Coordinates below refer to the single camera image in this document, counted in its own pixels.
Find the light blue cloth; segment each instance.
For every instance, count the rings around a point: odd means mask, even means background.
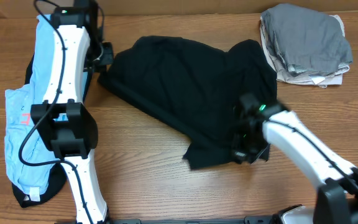
[[[31,187],[39,187],[40,195],[48,187],[49,172],[53,165],[29,167],[20,162],[18,152],[23,139],[34,126],[30,118],[33,104],[41,104],[47,90],[52,70],[54,38],[53,28],[41,16],[36,30],[35,54],[30,83],[17,90],[6,90],[5,162],[9,180],[25,194]],[[85,89],[86,73],[83,80]],[[35,163],[56,160],[53,152],[46,149],[38,131],[31,135],[23,150],[24,160]]]

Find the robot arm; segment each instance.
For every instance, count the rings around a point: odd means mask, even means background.
[[[94,166],[98,129],[83,106],[86,94],[83,87],[93,70],[105,71],[106,65],[112,63],[111,45],[101,43],[102,37],[96,27],[97,13],[98,5],[94,0],[75,0],[74,7],[57,7],[51,15],[51,25],[64,41],[65,59],[62,40],[54,32],[52,73],[44,103],[32,105],[30,112],[33,122],[40,122],[37,131],[46,148],[53,151],[56,158],[65,161],[61,165],[75,199],[76,223],[82,224],[109,223],[108,206],[101,195]],[[53,105],[51,102],[56,97],[60,82],[60,94]],[[51,107],[47,118],[41,119]],[[54,120],[62,114],[67,116],[66,121]]]
[[[271,116],[269,120],[263,123],[263,135],[266,141],[283,151],[306,175],[316,190],[325,185],[327,179],[339,180],[343,176],[298,132],[271,121],[289,124],[291,127],[301,131],[347,175],[353,174],[352,168],[356,168],[355,165],[330,150],[327,145],[302,124],[295,112],[282,111]]]
[[[260,105],[252,95],[240,98],[250,129],[283,151],[316,189],[315,209],[295,207],[274,224],[358,224],[358,168],[330,150],[279,102]],[[347,199],[346,194],[354,195]]]

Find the wooden table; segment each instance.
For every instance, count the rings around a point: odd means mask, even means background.
[[[343,85],[278,84],[278,97],[328,146],[358,166],[358,12],[338,13],[354,63]],[[0,223],[53,223],[75,218],[70,186],[51,201],[23,209],[6,177],[4,90],[20,88],[34,52],[36,19],[0,19]],[[181,36],[229,50],[260,40],[259,14],[119,16],[106,18],[115,53],[143,35]],[[313,206],[308,180],[278,149],[268,162],[189,170],[182,160],[190,141],[106,91],[94,77],[85,103],[99,126],[96,168],[113,218],[242,218],[290,205]]]

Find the folded gray shirt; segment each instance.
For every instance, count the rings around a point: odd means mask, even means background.
[[[332,73],[353,61],[338,21],[322,12],[279,4],[262,13],[267,48],[293,76],[305,71]]]

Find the black cloth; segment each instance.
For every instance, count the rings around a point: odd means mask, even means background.
[[[192,169],[198,169],[234,160],[234,108],[239,96],[247,92],[261,102],[275,100],[276,77],[254,40],[223,52],[180,37],[150,36],[117,54],[98,81],[188,135],[192,143],[184,158]],[[258,147],[269,148],[266,142]]]
[[[34,55],[32,56],[31,61],[25,71],[24,84],[30,83],[30,78],[32,76],[33,61],[34,61]],[[27,208],[29,206],[34,206],[34,205],[40,205],[49,201],[53,196],[59,193],[59,191],[65,185],[66,179],[67,179],[66,172],[64,171],[63,167],[60,164],[55,164],[50,169],[47,191],[44,194],[40,195],[39,202],[33,202],[31,200],[25,201],[24,199],[26,194],[23,193],[23,191],[18,187],[16,187],[16,185],[14,184],[12,184],[13,195],[15,196],[17,202],[19,202],[19,205],[22,208]]]

